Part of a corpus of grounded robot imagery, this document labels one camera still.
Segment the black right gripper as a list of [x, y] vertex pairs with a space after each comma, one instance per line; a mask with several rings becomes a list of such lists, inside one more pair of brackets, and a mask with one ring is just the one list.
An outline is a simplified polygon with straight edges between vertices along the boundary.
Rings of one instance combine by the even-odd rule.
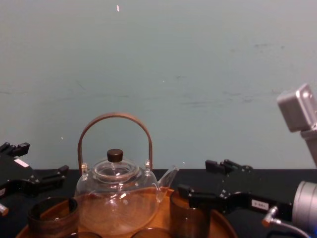
[[219, 206], [225, 213], [237, 209], [248, 209], [266, 214], [271, 207], [278, 208], [277, 218], [292, 220], [295, 186], [266, 175], [246, 165], [231, 160], [205, 161], [206, 171], [224, 178], [218, 188], [219, 196], [213, 193], [195, 191], [192, 187], [180, 184], [177, 188], [181, 198], [190, 206]]

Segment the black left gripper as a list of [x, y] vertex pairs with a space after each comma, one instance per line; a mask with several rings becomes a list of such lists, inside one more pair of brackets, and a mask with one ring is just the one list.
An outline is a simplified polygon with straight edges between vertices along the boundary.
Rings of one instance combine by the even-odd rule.
[[35, 190], [55, 190], [63, 186], [69, 166], [64, 165], [42, 176], [37, 175], [25, 162], [15, 158], [28, 154], [30, 144], [17, 146], [6, 142], [0, 146], [0, 197], [23, 193], [31, 195]]

